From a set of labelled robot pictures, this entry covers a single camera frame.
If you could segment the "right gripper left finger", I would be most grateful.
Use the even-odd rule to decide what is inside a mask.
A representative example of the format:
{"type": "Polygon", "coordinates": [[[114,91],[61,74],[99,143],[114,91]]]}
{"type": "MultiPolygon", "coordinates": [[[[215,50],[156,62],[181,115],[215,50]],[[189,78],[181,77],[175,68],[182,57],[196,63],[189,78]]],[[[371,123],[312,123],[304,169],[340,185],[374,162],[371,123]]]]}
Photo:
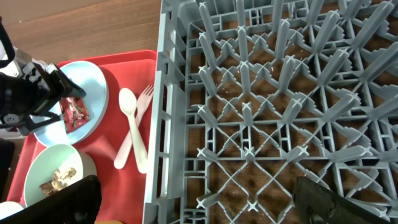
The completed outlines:
{"type": "Polygon", "coordinates": [[[102,201],[101,183],[89,175],[1,220],[1,224],[94,223],[102,201]]]}

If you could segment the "red snack wrapper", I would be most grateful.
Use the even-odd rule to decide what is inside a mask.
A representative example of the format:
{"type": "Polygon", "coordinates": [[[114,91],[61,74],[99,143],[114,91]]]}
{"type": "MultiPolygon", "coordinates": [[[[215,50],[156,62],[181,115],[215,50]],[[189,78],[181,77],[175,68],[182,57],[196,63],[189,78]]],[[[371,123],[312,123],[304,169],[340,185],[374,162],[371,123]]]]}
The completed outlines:
{"type": "Polygon", "coordinates": [[[67,134],[82,127],[91,119],[82,98],[62,98],[60,100],[60,108],[67,134]]]}

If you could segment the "light blue bowl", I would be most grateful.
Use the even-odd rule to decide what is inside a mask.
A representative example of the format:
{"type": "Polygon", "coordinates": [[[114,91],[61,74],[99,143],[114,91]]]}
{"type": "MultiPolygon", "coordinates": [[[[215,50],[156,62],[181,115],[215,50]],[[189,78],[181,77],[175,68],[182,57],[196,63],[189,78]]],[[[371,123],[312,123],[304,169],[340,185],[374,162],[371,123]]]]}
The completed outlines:
{"type": "Polygon", "coordinates": [[[6,201],[0,203],[0,220],[3,220],[11,215],[18,213],[25,209],[25,206],[12,201],[6,201]]]}

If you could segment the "light blue plate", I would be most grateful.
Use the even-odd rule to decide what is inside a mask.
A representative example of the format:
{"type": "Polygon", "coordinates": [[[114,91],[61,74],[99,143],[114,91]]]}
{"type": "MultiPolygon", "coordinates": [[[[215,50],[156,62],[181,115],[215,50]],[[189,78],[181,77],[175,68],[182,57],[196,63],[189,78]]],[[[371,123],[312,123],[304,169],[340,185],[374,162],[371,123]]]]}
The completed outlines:
{"type": "Polygon", "coordinates": [[[44,146],[54,144],[73,145],[86,139],[99,126],[108,107],[108,84],[103,72],[97,65],[87,61],[75,61],[62,65],[60,70],[86,92],[83,101],[88,108],[90,120],[70,133],[66,133],[62,120],[37,130],[34,136],[44,146]]]}

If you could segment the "rice and food scraps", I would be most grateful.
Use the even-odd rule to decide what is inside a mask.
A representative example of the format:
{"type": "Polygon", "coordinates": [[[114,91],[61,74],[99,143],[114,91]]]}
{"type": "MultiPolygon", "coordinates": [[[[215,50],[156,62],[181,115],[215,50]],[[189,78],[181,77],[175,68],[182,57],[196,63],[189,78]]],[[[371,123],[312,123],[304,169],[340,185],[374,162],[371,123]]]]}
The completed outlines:
{"type": "Polygon", "coordinates": [[[57,169],[52,176],[52,180],[45,182],[39,186],[40,191],[49,197],[71,184],[76,182],[76,169],[70,167],[68,169],[57,169]]]}

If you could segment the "mint green bowl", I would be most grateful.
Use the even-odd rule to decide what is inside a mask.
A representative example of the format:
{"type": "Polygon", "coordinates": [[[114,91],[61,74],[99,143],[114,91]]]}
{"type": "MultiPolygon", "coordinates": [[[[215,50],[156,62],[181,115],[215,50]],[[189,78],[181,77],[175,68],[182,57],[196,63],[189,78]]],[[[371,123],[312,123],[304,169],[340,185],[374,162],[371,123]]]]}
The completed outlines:
{"type": "Polygon", "coordinates": [[[23,191],[25,205],[29,207],[44,199],[45,194],[39,186],[50,182],[56,171],[67,171],[71,168],[76,170],[76,174],[69,184],[97,174],[93,159],[71,145],[56,144],[40,152],[30,165],[25,178],[23,191]]]}

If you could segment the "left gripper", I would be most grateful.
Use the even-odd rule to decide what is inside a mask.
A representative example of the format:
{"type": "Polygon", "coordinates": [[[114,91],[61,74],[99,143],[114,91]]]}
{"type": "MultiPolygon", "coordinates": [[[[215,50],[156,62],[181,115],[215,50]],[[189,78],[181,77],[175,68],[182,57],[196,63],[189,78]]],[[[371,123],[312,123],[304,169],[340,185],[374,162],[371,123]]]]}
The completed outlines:
{"type": "Polygon", "coordinates": [[[21,78],[1,74],[1,128],[28,135],[61,120],[51,109],[62,98],[85,96],[55,64],[28,63],[21,78]]]}

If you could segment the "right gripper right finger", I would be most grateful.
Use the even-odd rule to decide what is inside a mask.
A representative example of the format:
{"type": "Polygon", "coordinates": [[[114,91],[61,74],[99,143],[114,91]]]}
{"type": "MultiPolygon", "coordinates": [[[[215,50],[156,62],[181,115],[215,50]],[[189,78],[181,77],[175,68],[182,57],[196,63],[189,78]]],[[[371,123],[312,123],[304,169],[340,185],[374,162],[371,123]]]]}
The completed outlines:
{"type": "Polygon", "coordinates": [[[363,224],[388,223],[387,220],[361,208],[320,184],[298,177],[293,202],[300,223],[363,224]]]}

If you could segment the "yellow cup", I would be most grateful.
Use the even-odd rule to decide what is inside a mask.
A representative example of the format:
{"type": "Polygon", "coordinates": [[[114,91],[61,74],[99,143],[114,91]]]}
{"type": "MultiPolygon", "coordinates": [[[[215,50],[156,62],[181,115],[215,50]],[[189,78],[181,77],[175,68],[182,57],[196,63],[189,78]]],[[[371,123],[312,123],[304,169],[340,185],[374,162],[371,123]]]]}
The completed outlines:
{"type": "Polygon", "coordinates": [[[94,224],[123,224],[123,223],[117,220],[106,220],[106,221],[94,222],[94,224]]]}

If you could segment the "white plastic spoon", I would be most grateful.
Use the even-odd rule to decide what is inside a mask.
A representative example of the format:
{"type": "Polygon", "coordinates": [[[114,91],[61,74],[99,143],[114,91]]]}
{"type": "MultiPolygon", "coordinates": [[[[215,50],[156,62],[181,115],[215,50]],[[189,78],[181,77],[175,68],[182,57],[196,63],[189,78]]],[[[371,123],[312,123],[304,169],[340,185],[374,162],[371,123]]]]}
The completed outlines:
{"type": "Polygon", "coordinates": [[[142,140],[139,128],[135,119],[137,99],[135,94],[128,88],[122,88],[119,92],[119,107],[126,115],[129,122],[132,146],[136,158],[137,169],[140,173],[147,173],[147,150],[142,140]]]}

